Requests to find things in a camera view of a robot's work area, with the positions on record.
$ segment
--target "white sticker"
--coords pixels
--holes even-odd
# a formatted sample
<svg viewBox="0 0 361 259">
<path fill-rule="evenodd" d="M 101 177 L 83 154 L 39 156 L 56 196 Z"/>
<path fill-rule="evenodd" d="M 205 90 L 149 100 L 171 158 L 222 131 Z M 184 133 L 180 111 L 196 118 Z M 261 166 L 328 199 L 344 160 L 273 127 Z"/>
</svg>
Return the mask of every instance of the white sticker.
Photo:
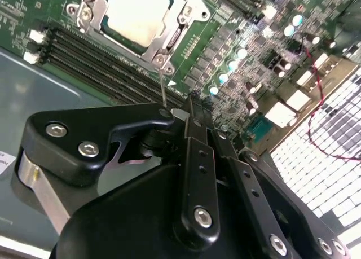
<svg viewBox="0 0 361 259">
<path fill-rule="evenodd" d="M 0 151 L 0 175 L 10 166 L 11 163 L 16 159 L 15 156 L 9 155 L 8 153 Z"/>
</svg>

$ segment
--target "cable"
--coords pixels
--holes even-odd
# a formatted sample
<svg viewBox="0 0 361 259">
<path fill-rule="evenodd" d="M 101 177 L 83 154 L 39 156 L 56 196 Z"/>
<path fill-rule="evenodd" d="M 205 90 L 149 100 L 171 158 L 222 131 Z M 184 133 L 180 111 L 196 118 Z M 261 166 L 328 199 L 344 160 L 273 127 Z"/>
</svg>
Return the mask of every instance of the cable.
<svg viewBox="0 0 361 259">
<path fill-rule="evenodd" d="M 167 107 L 167 96 L 165 92 L 164 78 L 161 69 L 159 70 L 159 82 L 160 82 L 160 89 L 162 91 L 163 106 Z"/>
<path fill-rule="evenodd" d="M 320 91 L 320 103 L 317 105 L 317 107 L 315 108 L 315 110 L 313 111 L 313 113 L 311 114 L 310 116 L 310 119 L 309 119 L 309 129 L 307 131 L 307 135 L 309 137 L 309 141 L 310 143 L 315 146 L 319 151 L 321 151 L 322 153 L 324 153 L 325 155 L 327 156 L 330 156 L 330 157 L 334 157 L 335 159 L 342 159 L 342 160 L 354 160 L 354 161 L 361 161 L 360 158 L 357 158 L 357 157 L 346 157 L 346 156 L 340 156 L 340 155 L 333 155 L 331 153 L 327 153 L 324 149 L 321 149 L 316 143 L 315 141 L 312 139 L 312 136 L 311 136 L 311 126 L 312 126 L 312 120 L 313 118 L 315 117 L 316 113 L 320 110 L 320 108 L 322 107 L 322 105 L 324 104 L 324 101 L 325 101 L 325 96 L 323 94 L 323 88 L 322 88 L 322 85 L 321 85 L 321 77 L 320 77 L 320 74 L 318 72 L 318 69 L 316 67 L 316 63 L 315 63 L 315 60 L 314 58 L 312 57 L 312 54 L 311 52 L 307 49 L 307 48 L 304 48 L 305 49 L 305 52 L 306 52 L 306 55 L 309 59 L 311 59 L 312 61 L 312 68 L 313 68 L 313 73 L 314 75 L 316 76 L 317 78 L 317 87 Z"/>
</svg>

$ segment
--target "white grid pattern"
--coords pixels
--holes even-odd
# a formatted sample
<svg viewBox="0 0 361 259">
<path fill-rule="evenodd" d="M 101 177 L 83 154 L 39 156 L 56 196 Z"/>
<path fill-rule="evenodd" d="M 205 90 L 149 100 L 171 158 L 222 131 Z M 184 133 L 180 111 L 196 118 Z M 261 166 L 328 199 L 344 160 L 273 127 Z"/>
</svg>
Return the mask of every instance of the white grid pattern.
<svg viewBox="0 0 361 259">
<path fill-rule="evenodd" d="M 361 153 L 361 70 L 332 94 L 312 121 L 312 138 L 327 153 Z M 361 163 L 329 157 L 309 142 L 308 119 L 273 153 L 285 183 L 314 213 L 332 210 L 343 226 L 361 219 Z"/>
</svg>

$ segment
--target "motherboard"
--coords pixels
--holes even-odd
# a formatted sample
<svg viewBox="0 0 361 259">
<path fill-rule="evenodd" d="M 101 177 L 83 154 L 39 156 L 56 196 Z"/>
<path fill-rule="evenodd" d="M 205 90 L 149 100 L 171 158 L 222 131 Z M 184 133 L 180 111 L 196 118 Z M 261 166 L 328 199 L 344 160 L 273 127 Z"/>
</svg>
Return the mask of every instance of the motherboard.
<svg viewBox="0 0 361 259">
<path fill-rule="evenodd" d="M 0 0 L 0 47 L 109 104 L 179 108 L 198 91 L 251 146 L 310 110 L 312 65 L 327 77 L 343 61 L 353 1 Z"/>
</svg>

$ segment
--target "red wire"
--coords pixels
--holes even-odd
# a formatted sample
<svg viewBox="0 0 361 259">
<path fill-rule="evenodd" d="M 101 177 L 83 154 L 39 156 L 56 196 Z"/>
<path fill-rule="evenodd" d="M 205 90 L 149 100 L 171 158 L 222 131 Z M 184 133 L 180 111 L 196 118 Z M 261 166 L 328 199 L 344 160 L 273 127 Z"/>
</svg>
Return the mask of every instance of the red wire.
<svg viewBox="0 0 361 259">
<path fill-rule="evenodd" d="M 322 107 L 322 105 L 324 104 L 325 101 L 325 96 L 323 94 L 323 89 L 322 89 L 322 85 L 321 85 L 321 77 L 320 74 L 318 72 L 318 69 L 316 67 L 315 64 L 315 60 L 312 57 L 311 52 L 308 49 L 305 49 L 306 51 L 306 55 L 307 57 L 309 57 L 312 60 L 312 67 L 313 67 L 313 73 L 316 75 L 317 78 L 317 87 L 320 91 L 320 103 L 317 105 L 317 107 L 315 108 L 315 110 L 313 111 L 313 113 L 311 114 L 310 120 L 309 120 L 309 129 L 307 132 L 307 135 L 309 136 L 309 141 L 312 145 L 314 145 L 319 151 L 321 151 L 322 153 L 324 153 L 327 156 L 331 156 L 334 157 L 335 159 L 342 159 L 342 160 L 355 160 L 355 161 L 361 161 L 361 159 L 357 158 L 357 157 L 345 157 L 345 156 L 340 156 L 340 155 L 333 155 L 331 153 L 327 153 L 324 149 L 321 149 L 316 143 L 315 141 L 312 139 L 311 136 L 311 126 L 312 126 L 312 120 L 315 117 L 317 111 L 320 110 L 320 108 Z"/>
</svg>

